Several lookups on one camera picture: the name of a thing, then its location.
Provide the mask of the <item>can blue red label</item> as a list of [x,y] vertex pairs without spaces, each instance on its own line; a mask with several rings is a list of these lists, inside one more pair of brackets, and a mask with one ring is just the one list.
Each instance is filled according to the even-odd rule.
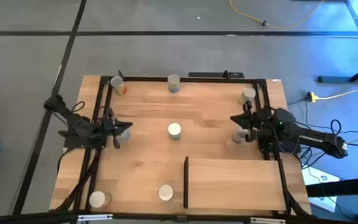
[[176,93],[180,90],[180,77],[176,74],[172,74],[167,78],[168,90],[171,93]]

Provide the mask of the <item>can with green label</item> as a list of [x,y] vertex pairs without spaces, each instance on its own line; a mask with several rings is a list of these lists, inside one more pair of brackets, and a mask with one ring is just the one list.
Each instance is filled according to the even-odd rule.
[[178,123],[170,123],[168,125],[168,136],[172,140],[179,140],[181,138],[181,126]]

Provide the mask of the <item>wooden shelf black frame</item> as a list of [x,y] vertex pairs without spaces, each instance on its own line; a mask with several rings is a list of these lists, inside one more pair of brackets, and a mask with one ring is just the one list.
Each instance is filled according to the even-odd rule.
[[284,211],[278,162],[190,159],[188,207]]

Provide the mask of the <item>can with pale label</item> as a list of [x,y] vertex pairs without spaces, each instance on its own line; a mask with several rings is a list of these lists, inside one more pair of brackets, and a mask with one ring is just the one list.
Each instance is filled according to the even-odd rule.
[[95,191],[89,197],[89,205],[92,208],[103,208],[111,201],[111,194],[104,191]]

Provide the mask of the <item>can with grey label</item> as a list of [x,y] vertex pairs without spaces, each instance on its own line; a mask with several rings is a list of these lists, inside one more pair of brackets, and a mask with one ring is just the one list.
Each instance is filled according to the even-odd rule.
[[234,133],[231,135],[231,139],[234,143],[241,144],[246,141],[246,136],[248,133],[248,129],[243,129],[242,127],[238,126]]

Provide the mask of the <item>can with orange label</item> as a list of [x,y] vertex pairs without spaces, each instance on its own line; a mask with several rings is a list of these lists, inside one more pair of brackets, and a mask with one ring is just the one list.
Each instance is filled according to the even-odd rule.
[[124,95],[126,93],[126,86],[121,77],[112,77],[110,85],[118,95]]

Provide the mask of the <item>black aluminium table frame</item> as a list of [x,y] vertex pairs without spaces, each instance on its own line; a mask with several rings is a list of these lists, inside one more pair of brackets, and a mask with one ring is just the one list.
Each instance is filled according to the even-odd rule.
[[[231,135],[240,114],[241,91],[256,86],[255,80],[182,79],[180,90],[171,93],[166,78],[125,79],[126,93],[115,94],[107,79],[83,77],[77,99],[85,102],[84,116],[102,115],[96,100],[108,105],[121,121],[133,123],[130,138],[120,149],[108,138],[94,186],[83,193],[104,191],[111,201],[103,212],[162,215],[262,215],[276,210],[218,210],[188,207],[188,161],[233,159],[265,161],[257,142],[235,144]],[[181,126],[181,138],[168,136],[168,125]],[[161,185],[173,188],[171,200],[158,196]]]

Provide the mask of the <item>white paper sheet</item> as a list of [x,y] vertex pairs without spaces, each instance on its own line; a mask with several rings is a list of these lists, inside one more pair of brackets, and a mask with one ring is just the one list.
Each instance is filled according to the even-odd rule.
[[[313,167],[302,170],[305,185],[322,184],[326,182],[339,182],[340,178]],[[337,197],[308,197],[311,204],[325,209],[331,213],[336,210]]]

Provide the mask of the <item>silver bracket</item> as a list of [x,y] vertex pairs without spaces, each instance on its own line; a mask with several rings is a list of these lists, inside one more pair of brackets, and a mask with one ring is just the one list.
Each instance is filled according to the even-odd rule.
[[251,224],[287,224],[286,220],[276,218],[250,217]]
[[113,214],[91,214],[91,215],[79,215],[77,222],[90,222],[100,220],[112,220]]

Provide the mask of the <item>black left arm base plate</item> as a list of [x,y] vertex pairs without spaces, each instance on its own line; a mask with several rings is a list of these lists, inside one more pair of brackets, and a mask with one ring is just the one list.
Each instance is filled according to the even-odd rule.
[[101,147],[106,142],[106,136],[97,135],[96,137],[81,137],[72,131],[58,131],[64,139],[64,147],[68,149],[74,148],[97,148]]

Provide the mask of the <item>can yellow green label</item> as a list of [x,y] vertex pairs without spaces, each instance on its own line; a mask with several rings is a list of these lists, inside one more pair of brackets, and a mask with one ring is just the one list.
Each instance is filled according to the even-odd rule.
[[248,100],[252,101],[256,96],[256,91],[253,88],[245,87],[239,97],[239,103],[245,104]]

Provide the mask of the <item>black beam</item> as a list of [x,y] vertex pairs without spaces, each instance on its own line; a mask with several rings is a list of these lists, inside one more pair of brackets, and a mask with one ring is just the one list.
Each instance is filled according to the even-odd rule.
[[306,191],[309,197],[358,195],[358,179],[311,184],[306,186]]

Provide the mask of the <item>white cup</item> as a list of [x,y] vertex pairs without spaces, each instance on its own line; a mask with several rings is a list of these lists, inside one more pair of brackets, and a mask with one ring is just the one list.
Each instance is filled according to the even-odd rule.
[[158,196],[163,201],[171,200],[173,194],[174,194],[173,188],[168,184],[161,185],[158,190]]

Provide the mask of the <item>long black box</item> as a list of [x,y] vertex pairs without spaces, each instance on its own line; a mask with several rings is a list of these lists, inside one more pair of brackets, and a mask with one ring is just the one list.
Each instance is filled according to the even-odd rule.
[[[188,76],[191,78],[224,78],[224,72],[189,72]],[[244,74],[241,72],[229,72],[229,78],[244,78]]]

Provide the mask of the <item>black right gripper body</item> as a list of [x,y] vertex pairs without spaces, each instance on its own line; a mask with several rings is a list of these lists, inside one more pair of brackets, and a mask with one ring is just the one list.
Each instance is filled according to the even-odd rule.
[[248,133],[245,136],[246,142],[252,142],[257,139],[257,130],[260,128],[260,121],[256,112],[252,112],[252,102],[246,101],[243,110],[246,115]]

